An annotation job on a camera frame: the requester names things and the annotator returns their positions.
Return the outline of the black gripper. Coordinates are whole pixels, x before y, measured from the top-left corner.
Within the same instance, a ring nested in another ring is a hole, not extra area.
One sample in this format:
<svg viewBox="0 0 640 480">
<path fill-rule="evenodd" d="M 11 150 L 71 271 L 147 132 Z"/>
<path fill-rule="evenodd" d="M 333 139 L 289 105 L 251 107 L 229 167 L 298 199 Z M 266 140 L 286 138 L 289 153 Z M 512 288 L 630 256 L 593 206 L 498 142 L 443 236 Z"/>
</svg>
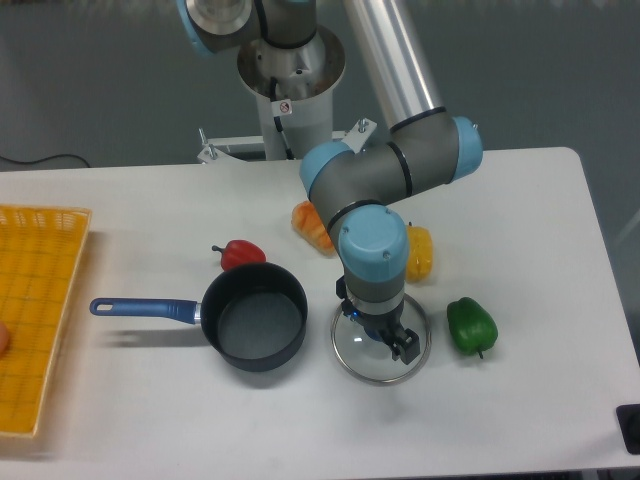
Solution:
<svg viewBox="0 0 640 480">
<path fill-rule="evenodd" d="M 419 336 L 404 329 L 400 318 L 404 310 L 404 291 L 384 302 L 359 299 L 347 287 L 344 277 L 336 281 L 336 295 L 341 300 L 343 316 L 362 326 L 374 340 L 391 347 L 392 359 L 412 363 L 419 355 Z"/>
</svg>

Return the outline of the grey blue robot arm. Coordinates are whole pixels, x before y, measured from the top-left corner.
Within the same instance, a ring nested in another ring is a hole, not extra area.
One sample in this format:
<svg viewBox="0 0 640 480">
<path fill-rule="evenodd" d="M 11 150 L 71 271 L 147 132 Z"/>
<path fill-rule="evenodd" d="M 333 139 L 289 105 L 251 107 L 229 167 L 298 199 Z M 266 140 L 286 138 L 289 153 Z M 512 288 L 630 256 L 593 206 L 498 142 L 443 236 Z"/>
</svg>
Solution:
<svg viewBox="0 0 640 480">
<path fill-rule="evenodd" d="M 450 115 L 402 1 L 348 1 L 348 20 L 391 138 L 371 149 L 332 139 L 331 94 L 345 69 L 340 40 L 312 1 L 181 1 L 194 47 L 236 48 L 255 95 L 268 158 L 299 159 L 308 199 L 335 246 L 346 315 L 394 358 L 412 362 L 419 336 L 401 324 L 409 240 L 397 201 L 451 183 L 480 165 L 476 126 Z"/>
</svg>

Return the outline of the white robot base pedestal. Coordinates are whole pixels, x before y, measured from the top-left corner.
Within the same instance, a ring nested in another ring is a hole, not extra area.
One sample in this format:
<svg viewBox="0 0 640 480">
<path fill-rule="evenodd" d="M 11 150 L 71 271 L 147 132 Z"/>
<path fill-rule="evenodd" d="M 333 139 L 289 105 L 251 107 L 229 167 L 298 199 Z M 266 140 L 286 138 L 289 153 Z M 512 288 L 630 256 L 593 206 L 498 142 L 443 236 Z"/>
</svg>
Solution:
<svg viewBox="0 0 640 480">
<path fill-rule="evenodd" d="M 338 37 L 319 26 L 303 46 L 280 49 L 264 39 L 240 47 L 240 79 L 256 101 L 259 136 L 208 138 L 198 160 L 238 159 L 262 152 L 267 160 L 300 159 L 314 147 L 343 141 L 359 152 L 375 132 L 377 123 L 359 118 L 349 130 L 333 128 L 333 92 L 345 72 L 346 57 Z"/>
</svg>

